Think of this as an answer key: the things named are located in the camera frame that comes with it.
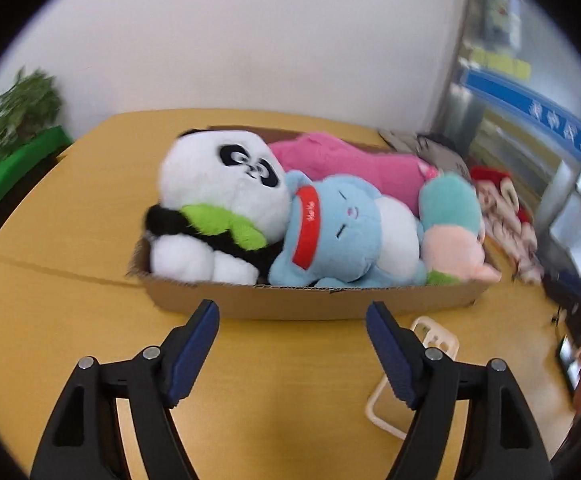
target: cardboard box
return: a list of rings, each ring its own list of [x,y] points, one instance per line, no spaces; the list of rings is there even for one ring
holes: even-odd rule
[[[212,130],[249,130],[266,142],[292,139],[301,132],[254,128],[252,126],[212,126]],[[389,152],[388,148],[356,144],[368,152]],[[270,285],[226,285],[220,283],[180,283],[150,273],[150,244],[140,239],[130,261],[129,276],[139,278],[157,306],[192,314],[202,300],[221,306],[224,318],[274,320],[363,319],[372,301],[383,301],[392,314],[423,313],[472,304],[488,288],[488,283],[469,282],[449,286],[408,286],[399,288],[347,288],[328,290],[310,287]]]

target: green planter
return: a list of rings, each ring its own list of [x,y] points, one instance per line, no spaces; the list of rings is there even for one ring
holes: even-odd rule
[[[31,142],[0,162],[0,200],[41,160],[71,144],[61,126],[44,130]]]

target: panda plush toy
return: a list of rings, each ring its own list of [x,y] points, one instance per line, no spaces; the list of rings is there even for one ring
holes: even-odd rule
[[[179,282],[254,285],[282,249],[291,209],[268,145],[240,130],[189,130],[159,175],[146,213],[151,271]]]

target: blue banner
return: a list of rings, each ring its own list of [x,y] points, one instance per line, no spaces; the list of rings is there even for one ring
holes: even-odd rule
[[[466,69],[460,83],[476,96],[537,126],[581,161],[581,121],[553,101],[483,70]]]

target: red headband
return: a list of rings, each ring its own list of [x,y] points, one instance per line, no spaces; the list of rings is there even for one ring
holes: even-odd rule
[[[319,239],[319,225],[321,216],[319,212],[319,196],[312,186],[300,187],[296,195],[301,200],[301,227],[297,238],[297,247],[293,254],[293,263],[307,270],[317,251]]]

